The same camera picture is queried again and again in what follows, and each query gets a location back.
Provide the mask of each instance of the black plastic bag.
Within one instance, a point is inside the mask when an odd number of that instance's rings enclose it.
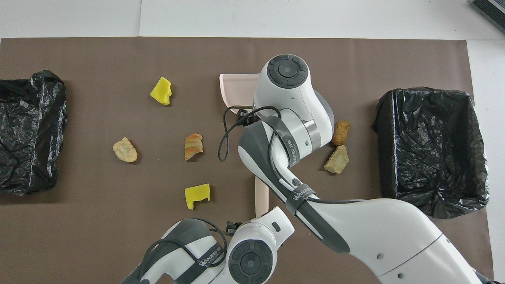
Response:
[[[377,105],[383,197],[451,219],[489,199],[484,142],[470,96],[431,88],[395,89]]]
[[[56,185],[66,99],[65,85],[48,70],[0,80],[0,193],[23,195]]]

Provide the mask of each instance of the dustpan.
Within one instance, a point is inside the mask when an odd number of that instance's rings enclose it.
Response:
[[[259,74],[220,74],[221,96],[227,107],[252,106]],[[255,212],[261,217],[268,212],[268,186],[255,177]]]

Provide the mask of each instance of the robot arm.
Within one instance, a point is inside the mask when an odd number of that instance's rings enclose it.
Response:
[[[221,234],[224,247],[207,224]],[[277,250],[294,228],[278,207],[242,224],[230,244],[210,222],[188,218],[168,229],[121,284],[156,283],[168,274],[177,284],[265,283],[274,272]]]
[[[312,88],[306,63],[293,55],[262,69],[254,107],[259,122],[245,128],[238,152],[326,246],[364,262],[382,283],[483,283],[442,232],[415,206],[393,199],[326,202],[289,170],[331,140],[333,113]]]

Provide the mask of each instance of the yellow foam piece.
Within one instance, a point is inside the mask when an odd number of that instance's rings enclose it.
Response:
[[[186,194],[186,204],[191,210],[193,210],[193,202],[202,201],[205,198],[207,198],[207,201],[211,200],[211,186],[208,183],[188,187],[184,190],[184,193]]]
[[[150,96],[155,98],[158,103],[162,105],[170,104],[170,96],[172,95],[172,90],[170,90],[170,81],[161,77],[158,83],[156,83],[155,88],[151,91]]]

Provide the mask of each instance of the black strap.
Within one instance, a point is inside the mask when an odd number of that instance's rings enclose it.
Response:
[[[296,165],[300,161],[300,150],[298,149],[298,145],[296,144],[294,137],[291,134],[291,131],[289,131],[287,128],[286,124],[284,124],[280,118],[273,115],[267,116],[261,121],[264,121],[266,124],[268,124],[274,130],[277,136],[280,137],[282,145],[284,146],[286,154],[288,155],[288,168]]]
[[[219,243],[215,243],[207,252],[193,263],[177,279],[175,284],[190,284],[195,281],[211,264],[213,264],[223,254],[223,248]]]
[[[316,194],[312,188],[306,184],[300,185],[295,188],[286,199],[286,209],[294,216],[298,207],[300,207],[300,205],[312,194]]]

